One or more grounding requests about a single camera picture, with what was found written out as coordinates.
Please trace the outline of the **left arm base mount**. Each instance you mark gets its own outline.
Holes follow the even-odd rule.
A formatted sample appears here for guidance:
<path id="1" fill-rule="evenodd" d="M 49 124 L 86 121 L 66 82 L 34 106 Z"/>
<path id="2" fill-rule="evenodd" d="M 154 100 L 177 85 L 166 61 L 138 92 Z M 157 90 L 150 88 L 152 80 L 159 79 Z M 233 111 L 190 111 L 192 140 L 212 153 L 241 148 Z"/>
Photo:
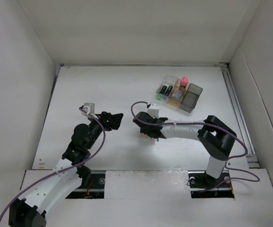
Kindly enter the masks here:
<path id="1" fill-rule="evenodd" d="M 103 199 L 105 195 L 105 172 L 93 172 L 86 186 L 80 186 L 71 192 L 67 199 Z"/>

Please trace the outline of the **pink capped patterned tube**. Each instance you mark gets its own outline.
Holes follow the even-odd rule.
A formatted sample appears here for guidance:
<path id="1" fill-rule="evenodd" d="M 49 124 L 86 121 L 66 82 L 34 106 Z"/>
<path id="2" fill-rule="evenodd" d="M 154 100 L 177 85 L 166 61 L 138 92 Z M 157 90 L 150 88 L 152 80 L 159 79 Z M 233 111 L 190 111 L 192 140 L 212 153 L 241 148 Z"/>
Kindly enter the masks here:
<path id="1" fill-rule="evenodd" d="M 189 82 L 189 79 L 187 77 L 182 77 L 180 79 L 179 89 L 184 92 L 187 88 L 188 82 Z"/>

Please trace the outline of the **clear jar of paper clips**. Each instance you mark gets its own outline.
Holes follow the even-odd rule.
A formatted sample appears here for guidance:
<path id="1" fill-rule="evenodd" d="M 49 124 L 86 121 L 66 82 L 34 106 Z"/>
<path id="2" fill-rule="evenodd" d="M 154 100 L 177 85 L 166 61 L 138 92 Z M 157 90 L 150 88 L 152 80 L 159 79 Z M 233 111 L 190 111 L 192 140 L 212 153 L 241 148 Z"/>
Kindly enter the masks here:
<path id="1" fill-rule="evenodd" d="M 181 90 L 176 90 L 176 91 L 173 92 L 171 98 L 172 98 L 173 100 L 175 100 L 175 101 L 180 102 L 181 99 L 182 99 L 182 97 L 183 97 L 183 95 L 184 95 L 184 92 L 183 92 L 183 91 L 181 91 Z"/>

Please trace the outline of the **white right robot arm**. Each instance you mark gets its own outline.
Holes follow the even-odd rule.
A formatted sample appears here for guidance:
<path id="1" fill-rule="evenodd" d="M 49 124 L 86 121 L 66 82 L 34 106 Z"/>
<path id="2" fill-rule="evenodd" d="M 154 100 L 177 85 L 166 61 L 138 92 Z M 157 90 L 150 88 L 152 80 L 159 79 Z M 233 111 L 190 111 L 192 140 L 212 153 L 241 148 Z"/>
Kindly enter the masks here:
<path id="1" fill-rule="evenodd" d="M 235 143 L 236 133 L 214 115 L 201 122 L 174 121 L 167 117 L 154 118 L 139 112 L 133 122 L 140 133 L 155 139 L 181 138 L 201 142 L 210 155 L 198 188 L 208 189 L 220 183 L 221 173 Z"/>

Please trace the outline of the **green highlighter marker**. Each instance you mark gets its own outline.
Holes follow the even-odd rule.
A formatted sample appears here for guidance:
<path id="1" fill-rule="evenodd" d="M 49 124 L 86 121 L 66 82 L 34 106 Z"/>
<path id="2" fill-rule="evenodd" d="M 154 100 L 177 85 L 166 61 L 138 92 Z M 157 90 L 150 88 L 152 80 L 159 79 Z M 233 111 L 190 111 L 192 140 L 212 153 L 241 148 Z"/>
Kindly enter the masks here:
<path id="1" fill-rule="evenodd" d="M 163 95 L 164 95 L 166 89 L 167 89 L 167 86 L 162 85 L 157 92 L 156 99 L 161 100 L 163 98 Z"/>

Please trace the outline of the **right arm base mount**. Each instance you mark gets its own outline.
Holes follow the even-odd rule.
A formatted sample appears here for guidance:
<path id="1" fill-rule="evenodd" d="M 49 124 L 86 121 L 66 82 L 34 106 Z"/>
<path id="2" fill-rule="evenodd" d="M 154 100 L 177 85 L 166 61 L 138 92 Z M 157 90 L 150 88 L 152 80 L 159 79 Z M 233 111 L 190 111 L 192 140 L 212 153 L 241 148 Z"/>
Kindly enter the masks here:
<path id="1" fill-rule="evenodd" d="M 232 184 L 223 181 L 229 178 L 229 172 L 223 171 L 220 177 L 215 179 L 204 171 L 189 171 L 187 185 L 190 187 L 192 199 L 207 198 L 235 198 Z"/>

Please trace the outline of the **purple highlighter marker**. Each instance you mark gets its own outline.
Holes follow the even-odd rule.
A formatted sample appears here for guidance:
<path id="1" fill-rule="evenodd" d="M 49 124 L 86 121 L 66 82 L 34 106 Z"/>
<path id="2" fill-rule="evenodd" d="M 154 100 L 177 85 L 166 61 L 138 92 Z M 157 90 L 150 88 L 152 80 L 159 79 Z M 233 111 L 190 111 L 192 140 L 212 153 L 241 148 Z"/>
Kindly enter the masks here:
<path id="1" fill-rule="evenodd" d="M 163 98 L 164 98 L 164 99 L 167 99 L 167 98 L 169 97 L 169 95 L 170 95 L 172 89 L 173 89 L 173 86 L 171 86 L 171 85 L 167 87 L 167 89 L 166 89 L 166 91 L 165 91 L 165 93 L 164 93 L 164 95 L 163 95 Z"/>

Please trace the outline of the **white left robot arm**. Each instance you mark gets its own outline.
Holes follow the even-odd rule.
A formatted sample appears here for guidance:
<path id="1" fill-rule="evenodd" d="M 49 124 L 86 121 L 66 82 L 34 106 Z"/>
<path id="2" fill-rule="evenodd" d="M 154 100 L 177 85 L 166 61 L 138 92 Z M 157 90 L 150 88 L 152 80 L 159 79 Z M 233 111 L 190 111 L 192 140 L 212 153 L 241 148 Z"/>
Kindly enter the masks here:
<path id="1" fill-rule="evenodd" d="M 71 141 L 53 171 L 24 198 L 16 198 L 9 206 L 9 226 L 44 227 L 55 208 L 75 189 L 90 183 L 91 170 L 84 164 L 92 158 L 90 149 L 100 135 L 117 130 L 123 113 L 87 114 L 89 124 L 74 128 Z"/>

